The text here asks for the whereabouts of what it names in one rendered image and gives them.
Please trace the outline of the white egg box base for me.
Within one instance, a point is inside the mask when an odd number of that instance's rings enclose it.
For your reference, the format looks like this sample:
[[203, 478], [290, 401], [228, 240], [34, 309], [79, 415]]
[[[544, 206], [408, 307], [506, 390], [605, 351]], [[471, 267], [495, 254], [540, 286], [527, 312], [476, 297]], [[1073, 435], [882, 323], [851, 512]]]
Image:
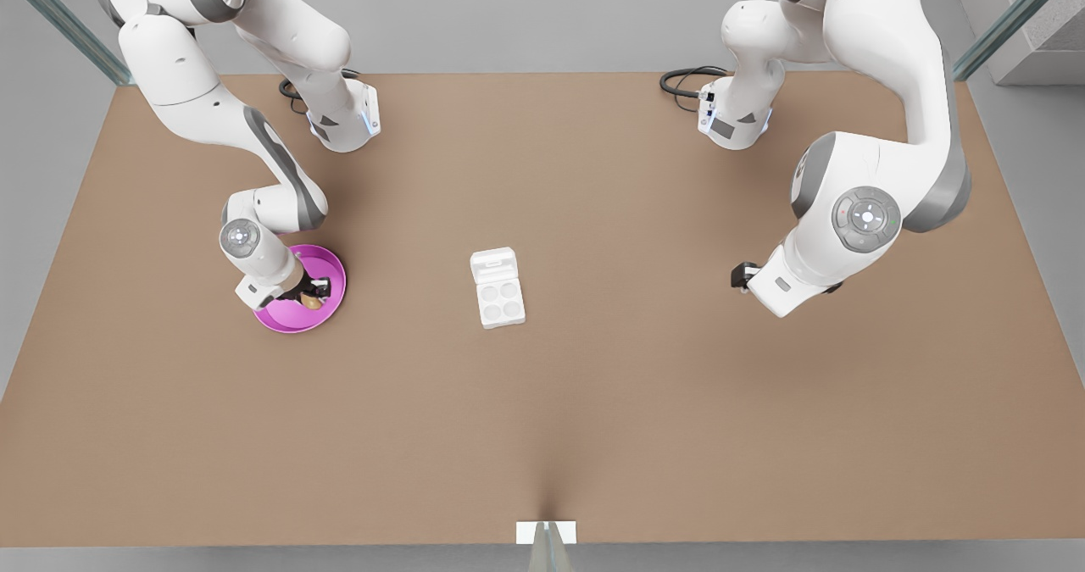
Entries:
[[476, 296], [480, 321], [484, 329], [523, 325], [526, 321], [526, 309], [518, 278], [477, 285]]

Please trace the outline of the silver frame post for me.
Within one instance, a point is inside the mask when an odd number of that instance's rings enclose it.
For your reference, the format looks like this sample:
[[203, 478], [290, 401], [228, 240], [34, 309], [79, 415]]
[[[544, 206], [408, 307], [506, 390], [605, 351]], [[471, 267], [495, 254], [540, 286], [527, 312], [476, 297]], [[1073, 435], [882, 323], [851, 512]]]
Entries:
[[67, 42], [88, 58], [97, 69], [105, 74], [110, 81], [115, 82], [116, 86], [135, 86], [131, 71], [125, 66], [119, 58], [108, 51], [108, 48], [101, 43], [101, 40], [97, 39], [92, 31], [86, 28], [82, 21], [78, 20], [61, 0], [25, 1], [39, 14], [42, 14], [44, 20], [49, 21], [58, 31], [61, 31]]
[[518, 521], [515, 544], [531, 544], [528, 572], [574, 572], [566, 546], [577, 543], [575, 521]]
[[957, 81], [987, 69], [1003, 86], [1085, 86], [1085, 0], [960, 0], [974, 40]]

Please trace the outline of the magenta round plate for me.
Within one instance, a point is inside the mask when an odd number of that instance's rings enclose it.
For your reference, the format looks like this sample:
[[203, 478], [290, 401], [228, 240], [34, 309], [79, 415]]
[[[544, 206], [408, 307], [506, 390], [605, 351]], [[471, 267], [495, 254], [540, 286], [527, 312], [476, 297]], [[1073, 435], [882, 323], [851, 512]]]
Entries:
[[[291, 245], [288, 251], [295, 257], [295, 287], [284, 287], [279, 297], [255, 310], [254, 316], [271, 331], [292, 334], [324, 325], [345, 297], [348, 278], [339, 256], [326, 247], [299, 244]], [[314, 308], [301, 302], [302, 287], [311, 281], [326, 285], [326, 297], [317, 298]]]

